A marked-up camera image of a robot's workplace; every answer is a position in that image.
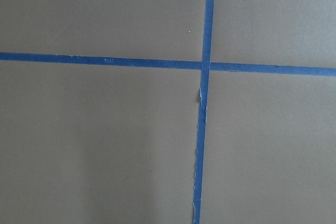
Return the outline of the brown paper table cover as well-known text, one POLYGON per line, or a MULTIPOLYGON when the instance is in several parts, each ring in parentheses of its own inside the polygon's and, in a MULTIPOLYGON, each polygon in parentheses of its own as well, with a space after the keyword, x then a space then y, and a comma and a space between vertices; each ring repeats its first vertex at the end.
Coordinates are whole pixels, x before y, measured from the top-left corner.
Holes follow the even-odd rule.
MULTIPOLYGON (((202 61, 205 0, 1 0, 1 52, 202 61)), ((214 0, 211 62, 335 69, 335 0, 214 0)), ((1 223, 193 223, 201 70, 1 60, 1 223)), ((335 76, 209 72, 200 223, 335 223, 335 76)))

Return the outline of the blue tape strip crosswise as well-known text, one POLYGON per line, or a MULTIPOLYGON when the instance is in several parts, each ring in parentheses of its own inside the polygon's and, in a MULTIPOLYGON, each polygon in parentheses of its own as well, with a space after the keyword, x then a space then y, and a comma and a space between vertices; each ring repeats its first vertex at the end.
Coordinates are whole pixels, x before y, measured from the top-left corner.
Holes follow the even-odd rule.
MULTIPOLYGON (((24 54, 24 53, 12 53, 12 52, 1 52, 1 60, 48 62, 48 63, 73 63, 82 65, 102 65, 102 66, 187 69, 187 70, 200 70, 204 65, 200 61, 24 54)), ((258 64, 246 64, 246 63, 211 62, 209 64, 209 70, 230 71, 230 72, 272 73, 272 74, 295 74, 305 76, 326 76, 326 77, 335 76, 334 68, 258 65, 258 64)))

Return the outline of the blue tape strip lengthwise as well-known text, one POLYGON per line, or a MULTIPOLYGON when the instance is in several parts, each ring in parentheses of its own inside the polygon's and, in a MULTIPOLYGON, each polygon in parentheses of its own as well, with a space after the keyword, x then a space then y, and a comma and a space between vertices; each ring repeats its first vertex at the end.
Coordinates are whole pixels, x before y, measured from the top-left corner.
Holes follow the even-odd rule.
POLYGON ((204 33, 199 85, 197 139, 194 166, 193 223, 201 222, 203 168, 205 152, 206 118, 208 102, 209 72, 211 65, 214 0, 205 0, 204 33))

